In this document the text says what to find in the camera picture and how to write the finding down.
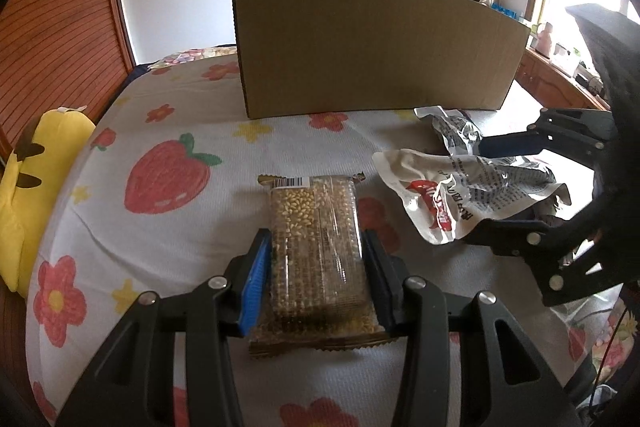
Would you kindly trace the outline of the clear grain bar packet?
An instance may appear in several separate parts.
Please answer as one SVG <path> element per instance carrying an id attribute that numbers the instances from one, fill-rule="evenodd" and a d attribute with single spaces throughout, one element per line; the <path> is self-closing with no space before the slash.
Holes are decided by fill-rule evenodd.
<path id="1" fill-rule="evenodd" d="M 355 176 L 262 174 L 271 231 L 268 299 L 250 355 L 347 351 L 390 342 L 378 324 L 364 266 Z"/>

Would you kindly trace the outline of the white chicken feet snack bag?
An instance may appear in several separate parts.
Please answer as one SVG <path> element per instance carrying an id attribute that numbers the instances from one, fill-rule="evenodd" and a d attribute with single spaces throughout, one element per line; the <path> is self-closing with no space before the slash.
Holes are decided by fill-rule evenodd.
<path id="1" fill-rule="evenodd" d="M 376 152 L 372 160 L 432 245 L 463 239 L 486 219 L 512 218 L 537 205 L 555 213 L 572 203 L 568 187 L 547 164 L 524 156 L 440 156 L 401 148 Z"/>

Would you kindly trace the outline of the silver blue snack bag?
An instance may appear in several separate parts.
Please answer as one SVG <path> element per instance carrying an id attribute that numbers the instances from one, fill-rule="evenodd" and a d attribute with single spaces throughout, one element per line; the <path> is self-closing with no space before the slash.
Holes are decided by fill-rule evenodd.
<path id="1" fill-rule="evenodd" d="M 423 106 L 413 109 L 416 118 L 424 120 L 440 136 L 451 156 L 478 155 L 482 132 L 460 110 L 442 106 Z"/>

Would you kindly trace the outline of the wooden side cabinet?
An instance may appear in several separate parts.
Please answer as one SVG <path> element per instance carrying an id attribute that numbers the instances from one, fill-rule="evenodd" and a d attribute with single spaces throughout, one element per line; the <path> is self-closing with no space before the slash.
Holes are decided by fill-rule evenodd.
<path id="1" fill-rule="evenodd" d="M 547 108 L 610 109 L 602 98 L 591 94 L 573 78 L 555 68 L 548 58 L 529 48 L 522 55 L 515 80 Z"/>

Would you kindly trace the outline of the pink bottle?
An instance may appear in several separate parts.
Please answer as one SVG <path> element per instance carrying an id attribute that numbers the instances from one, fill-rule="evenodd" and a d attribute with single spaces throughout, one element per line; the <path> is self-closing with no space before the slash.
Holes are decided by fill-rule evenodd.
<path id="1" fill-rule="evenodd" d="M 535 51 L 545 58 L 550 58 L 553 48 L 553 25 L 550 22 L 544 24 L 544 28 L 538 31 Z"/>

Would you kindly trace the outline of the strawberry flower print sheet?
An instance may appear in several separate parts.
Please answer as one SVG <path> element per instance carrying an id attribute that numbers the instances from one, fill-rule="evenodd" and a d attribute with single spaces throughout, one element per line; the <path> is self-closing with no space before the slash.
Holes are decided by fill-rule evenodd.
<path id="1" fill-rule="evenodd" d="M 224 271 L 269 223 L 262 174 L 363 173 L 361 224 L 444 291 L 495 291 L 561 381 L 604 381 L 634 347 L 636 321 L 611 289 L 561 312 L 526 265 L 488 249 L 425 242 L 378 177 L 379 150 L 442 153 L 409 109 L 250 120 L 233 56 L 148 72 L 122 92 L 67 178 L 40 244 L 26 319 L 28 376 L 55 421 L 94 352 L 147 289 L 186 293 Z"/>

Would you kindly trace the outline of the yellow plush toy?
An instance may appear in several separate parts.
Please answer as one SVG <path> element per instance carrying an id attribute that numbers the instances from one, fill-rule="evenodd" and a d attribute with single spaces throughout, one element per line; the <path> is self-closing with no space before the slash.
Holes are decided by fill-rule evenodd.
<path id="1" fill-rule="evenodd" d="M 80 110 L 49 110 L 24 128 L 1 179 L 1 278 L 25 297 L 58 193 L 93 134 Z"/>

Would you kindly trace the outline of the brown cardboard box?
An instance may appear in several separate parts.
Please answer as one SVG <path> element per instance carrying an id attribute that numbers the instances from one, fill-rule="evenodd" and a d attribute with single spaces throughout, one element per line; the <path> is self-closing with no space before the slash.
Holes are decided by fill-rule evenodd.
<path id="1" fill-rule="evenodd" d="M 472 0 L 232 0 L 247 116 L 499 108 L 529 30 Z"/>

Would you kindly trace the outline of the wooden wardrobe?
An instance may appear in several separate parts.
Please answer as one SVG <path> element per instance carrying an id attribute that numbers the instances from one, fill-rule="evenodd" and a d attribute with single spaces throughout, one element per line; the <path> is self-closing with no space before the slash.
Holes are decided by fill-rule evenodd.
<path id="1" fill-rule="evenodd" d="M 120 0 L 1 0 L 1 155 L 49 109 L 99 121 L 133 69 Z"/>

